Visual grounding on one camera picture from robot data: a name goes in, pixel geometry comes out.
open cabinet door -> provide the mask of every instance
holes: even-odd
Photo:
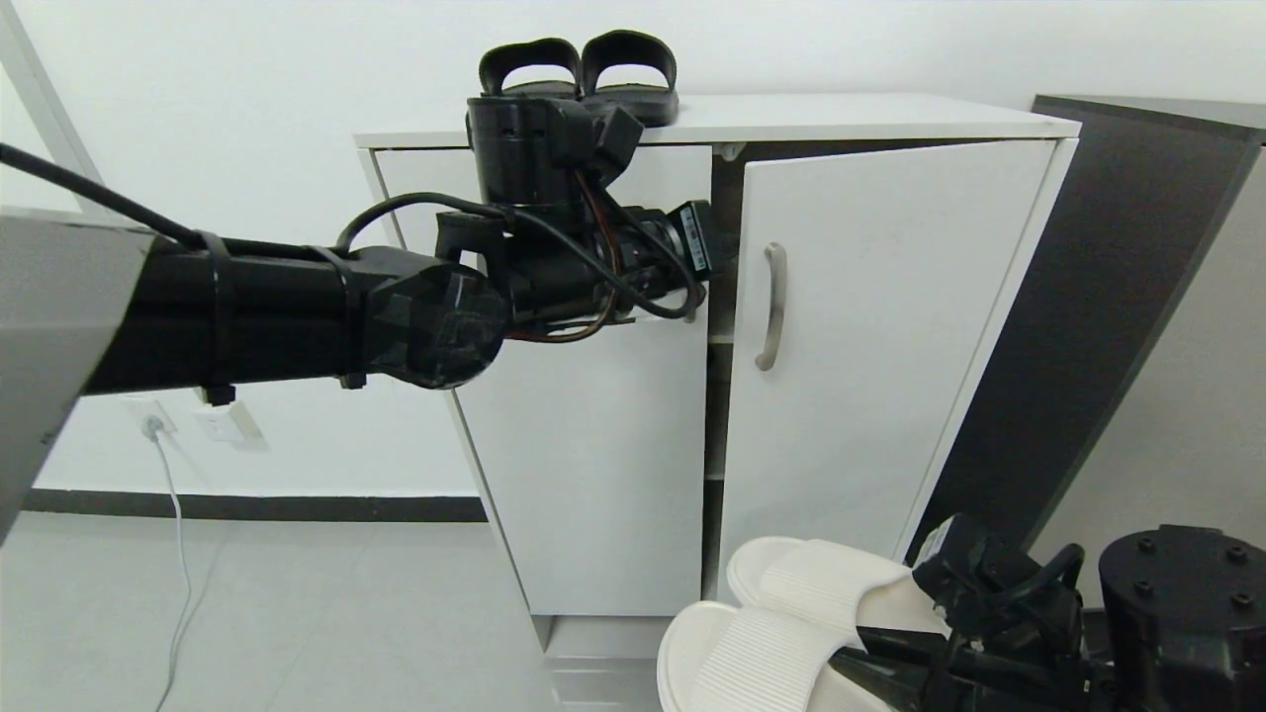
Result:
[[[1010,308],[1004,280],[1032,256],[1022,234],[1053,149],[1001,141],[747,166],[723,565],[775,535],[899,555],[979,381],[970,366],[989,357],[986,324]]]

silver handle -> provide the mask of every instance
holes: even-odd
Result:
[[[770,261],[770,326],[765,329],[765,351],[756,357],[756,367],[768,371],[779,359],[782,345],[782,318],[787,308],[787,251],[777,242],[765,246]]]

white slipper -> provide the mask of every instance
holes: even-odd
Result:
[[[793,613],[852,633],[852,647],[863,647],[857,626],[950,635],[910,569],[860,549],[818,540],[755,538],[730,557],[725,578],[743,606]]]
[[[846,633],[704,601],[674,618],[656,678],[665,712],[891,712],[827,665]]]

slipper strap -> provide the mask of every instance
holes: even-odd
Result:
[[[598,90],[598,77],[619,65],[642,65],[663,73],[672,91],[677,86],[677,60],[658,37],[632,29],[615,29],[590,39],[580,60],[581,89],[585,96]]]
[[[761,575],[760,604],[829,626],[862,647],[857,607],[866,593],[910,574],[905,566],[829,541],[806,541]]]
[[[503,44],[489,49],[479,62],[479,81],[484,86],[485,95],[500,96],[501,84],[510,72],[541,65],[563,67],[571,72],[572,81],[580,73],[576,48],[566,39],[547,37],[536,42]]]
[[[687,709],[804,712],[846,637],[779,611],[742,608],[699,670]]]

cabinet top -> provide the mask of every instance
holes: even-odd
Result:
[[[1075,109],[1115,114],[1144,122],[1242,138],[1250,143],[1266,139],[1266,104],[1156,99],[1148,96],[1046,96],[1034,100],[1038,110]]]
[[[466,147],[465,109],[415,117],[396,129],[356,134],[360,148]],[[732,141],[1066,138],[1080,124],[927,94],[751,94],[682,96],[670,127],[643,144]]]

